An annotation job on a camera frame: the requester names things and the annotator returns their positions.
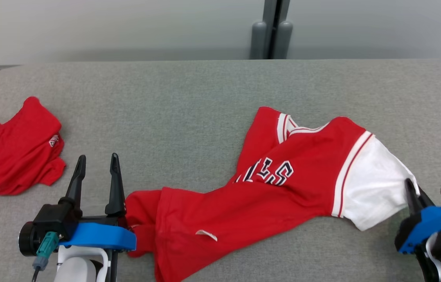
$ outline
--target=shirt logo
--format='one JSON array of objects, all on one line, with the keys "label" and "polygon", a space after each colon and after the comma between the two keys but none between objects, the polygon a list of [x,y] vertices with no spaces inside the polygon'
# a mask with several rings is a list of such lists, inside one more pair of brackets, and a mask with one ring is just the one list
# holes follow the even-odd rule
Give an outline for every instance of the shirt logo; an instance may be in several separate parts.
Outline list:
[{"label": "shirt logo", "polygon": [[293,175],[294,170],[290,161],[284,161],[275,171],[269,170],[273,162],[272,159],[266,157],[263,163],[261,161],[262,159],[259,159],[258,162],[248,168],[244,176],[241,174],[234,182],[253,182],[253,179],[255,179],[258,182],[281,186]]},{"label": "shirt logo", "polygon": [[50,139],[50,141],[48,141],[48,143],[50,144],[50,147],[54,147],[55,143],[57,143],[57,141],[59,141],[59,136],[58,135],[54,135],[52,137],[52,139]]}]

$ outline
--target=white stripe trim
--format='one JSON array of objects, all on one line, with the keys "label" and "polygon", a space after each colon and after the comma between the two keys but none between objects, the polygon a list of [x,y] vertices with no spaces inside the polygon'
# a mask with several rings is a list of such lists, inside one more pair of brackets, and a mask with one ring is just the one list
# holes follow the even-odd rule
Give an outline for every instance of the white stripe trim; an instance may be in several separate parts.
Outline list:
[{"label": "white stripe trim", "polygon": [[295,134],[295,133],[317,133],[317,132],[320,132],[321,130],[323,130],[328,124],[329,123],[326,123],[326,125],[322,125],[317,128],[295,127],[295,129],[292,130],[292,132],[290,132],[290,135]]},{"label": "white stripe trim", "polygon": [[337,181],[335,182],[335,194],[333,195],[333,209],[331,209],[331,215],[338,217],[340,214],[340,206],[342,203],[342,184],[346,180],[346,173],[347,169],[351,165],[351,162],[354,159],[354,156],[356,153],[360,150],[361,146],[363,146],[363,143],[368,139],[368,137],[371,135],[370,132],[365,131],[361,136],[356,140],[356,143],[354,143],[354,146],[351,148],[351,151],[349,151],[349,154],[347,155],[346,161],[342,165],[342,168],[340,169],[340,172],[337,177]]},{"label": "white stripe trim", "polygon": [[285,141],[286,141],[286,139],[288,139],[288,124],[290,123],[290,115],[289,114],[287,114],[286,115],[286,118],[285,118],[285,121],[284,121],[284,128],[283,128],[283,137],[284,137],[284,139],[285,139]]},{"label": "white stripe trim", "polygon": [[288,131],[292,131],[295,128],[297,128],[299,125],[297,125],[297,123],[295,122],[295,120],[293,120],[293,118],[291,116],[288,116]]},{"label": "white stripe trim", "polygon": [[284,130],[284,124],[286,120],[286,114],[279,114],[278,125],[276,127],[276,134],[278,136],[278,142],[281,144],[285,140],[286,132]]}]

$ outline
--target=red t-shirt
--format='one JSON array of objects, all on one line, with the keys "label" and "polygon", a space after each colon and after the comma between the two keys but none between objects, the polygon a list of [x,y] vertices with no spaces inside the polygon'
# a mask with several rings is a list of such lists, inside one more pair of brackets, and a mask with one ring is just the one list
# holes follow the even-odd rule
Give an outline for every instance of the red t-shirt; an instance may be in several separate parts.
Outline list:
[{"label": "red t-shirt", "polygon": [[224,187],[205,194],[164,187],[128,196],[127,220],[137,235],[131,255],[154,252],[156,279],[176,282],[316,216],[347,217],[365,230],[405,206],[407,177],[415,181],[346,117],[307,128],[262,107]]},{"label": "red t-shirt", "polygon": [[0,195],[17,195],[36,183],[51,185],[61,177],[60,129],[59,120],[35,97],[0,124]]}]

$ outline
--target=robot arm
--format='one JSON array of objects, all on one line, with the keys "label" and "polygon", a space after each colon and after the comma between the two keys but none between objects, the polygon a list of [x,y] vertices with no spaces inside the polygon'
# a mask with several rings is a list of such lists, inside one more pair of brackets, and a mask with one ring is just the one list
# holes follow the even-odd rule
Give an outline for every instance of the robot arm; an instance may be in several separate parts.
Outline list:
[{"label": "robot arm", "polygon": [[[116,282],[118,253],[136,248],[135,234],[127,230],[125,220],[118,155],[114,153],[111,157],[112,178],[106,215],[83,216],[80,202],[85,171],[86,157],[81,155],[65,197],[56,205],[43,205],[34,221],[27,222],[20,231],[20,252],[26,257],[38,256],[33,264],[34,276],[45,269],[51,252],[58,251],[55,281]],[[83,258],[91,255],[100,255],[103,263]]]},{"label": "robot arm", "polygon": [[410,216],[401,222],[394,244],[398,252],[415,254],[426,282],[441,282],[441,207],[410,179],[405,182]]}]

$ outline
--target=white sleeve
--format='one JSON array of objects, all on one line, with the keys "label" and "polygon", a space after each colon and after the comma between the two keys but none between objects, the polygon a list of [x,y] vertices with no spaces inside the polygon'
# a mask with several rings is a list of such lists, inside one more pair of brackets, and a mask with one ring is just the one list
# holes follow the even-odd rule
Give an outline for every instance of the white sleeve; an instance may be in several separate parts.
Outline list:
[{"label": "white sleeve", "polygon": [[419,194],[413,173],[372,136],[344,179],[340,217],[351,219],[362,231],[386,220],[407,205],[406,178]]}]

